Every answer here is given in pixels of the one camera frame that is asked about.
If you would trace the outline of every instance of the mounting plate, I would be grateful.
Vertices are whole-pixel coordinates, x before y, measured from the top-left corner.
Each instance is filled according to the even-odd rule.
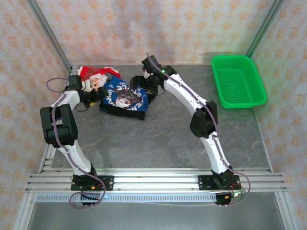
[[[97,177],[105,183],[106,191],[113,191],[114,176],[97,176]],[[80,191],[80,188],[76,184],[71,184],[71,190]],[[103,190],[103,187],[100,186],[98,190],[93,189],[92,191],[102,191],[102,190]]]
[[[198,185],[200,190],[240,190],[241,189],[241,182],[238,175],[233,175],[225,187],[219,187],[213,181],[213,175],[200,175],[198,176]]]

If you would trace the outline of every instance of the gray mat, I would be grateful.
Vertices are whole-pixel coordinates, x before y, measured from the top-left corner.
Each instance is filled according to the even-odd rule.
[[[196,93],[217,103],[220,141],[231,165],[268,167],[253,110],[220,106],[211,66],[174,68]],[[115,69],[127,82],[143,74],[141,66]],[[144,121],[105,114],[98,104],[84,113],[74,111],[74,117],[78,142],[96,168],[210,168],[203,144],[189,129],[191,115],[169,92],[150,104]],[[56,152],[52,167],[70,166]]]

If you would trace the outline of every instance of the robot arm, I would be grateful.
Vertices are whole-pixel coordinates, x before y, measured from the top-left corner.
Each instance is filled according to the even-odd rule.
[[[215,102],[208,102],[197,95],[171,66],[163,68],[154,56],[148,56],[142,61],[142,64],[144,77],[134,77],[135,80],[131,80],[130,87],[136,88],[140,85],[151,93],[157,94],[157,87],[160,85],[162,89],[175,95],[193,116],[190,129],[205,146],[211,163],[214,183],[219,188],[229,186],[230,181],[234,179],[234,173],[223,153],[215,130],[214,123],[218,123]]]
[[[209,104],[208,101],[206,101],[205,99],[197,95],[181,79],[181,77],[178,74],[173,74],[171,75],[171,77],[175,79],[177,82],[180,82],[180,84],[178,84],[176,81],[168,79],[164,81],[165,90],[175,95],[184,104],[184,106],[189,110],[191,115],[194,115],[197,109],[199,109],[200,113],[203,114],[204,112],[201,110],[203,106],[199,102],[202,102],[203,104]],[[185,85],[188,89],[190,89],[190,91],[194,92],[194,95],[198,98],[198,101],[196,101],[195,98],[192,97],[190,93],[182,87],[182,85]],[[229,166],[229,163],[223,153],[220,141],[216,136],[217,136],[217,133],[216,131],[214,131],[208,135],[208,138],[200,137],[200,140],[204,144],[207,154],[209,156],[212,171],[214,171],[217,174],[221,174],[227,171],[228,169],[226,165],[223,163],[222,159],[226,162],[228,166]],[[217,141],[219,145],[219,149],[221,150],[221,155],[223,158],[220,157],[219,151],[214,143],[214,139]]]
[[[78,129],[72,114],[72,110],[80,102],[82,102],[86,108],[92,106],[94,103],[103,98],[105,93],[106,92],[103,88],[99,88],[98,92],[95,90],[86,92],[83,90],[80,76],[69,76],[69,85],[63,91],[60,98],[50,107],[44,107],[40,110],[45,141],[47,144],[52,144],[53,147],[57,148],[64,154],[73,168],[74,176],[77,177],[75,178],[75,181],[78,181],[78,176],[85,177],[84,173],[79,169],[92,175],[96,175],[96,173],[91,162],[84,156],[77,141]],[[57,121],[59,140],[61,144],[68,149],[70,158],[67,151],[60,147],[56,142],[51,117],[52,108],[55,105],[55,117]]]

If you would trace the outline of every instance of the patterned wall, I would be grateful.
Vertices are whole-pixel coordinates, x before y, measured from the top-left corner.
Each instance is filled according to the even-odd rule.
[[[273,167],[286,172],[307,229],[307,5],[285,1],[254,56],[268,101],[255,108]]]
[[[39,109],[57,97],[45,82],[67,72],[25,0],[0,1],[0,14],[0,229],[10,230],[45,147]]]
[[[72,65],[246,54],[274,0],[38,0]]]

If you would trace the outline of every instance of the fabric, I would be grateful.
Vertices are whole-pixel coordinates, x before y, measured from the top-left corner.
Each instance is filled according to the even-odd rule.
[[[103,102],[100,103],[99,108],[102,112],[105,112],[111,115],[132,117],[132,118],[137,118],[139,120],[145,119],[145,112],[143,111],[126,110],[126,109],[122,109],[119,107],[104,104]]]
[[[126,82],[117,77],[112,77],[111,81],[106,83],[104,87],[109,94],[103,99],[104,104],[142,112],[148,107],[148,94],[144,89],[132,90]]]
[[[88,66],[81,66],[78,69],[78,75],[82,78],[83,90],[90,92],[92,90],[98,91],[99,87],[103,87],[107,81],[106,74],[112,74],[120,78],[120,73],[114,68],[95,68]]]

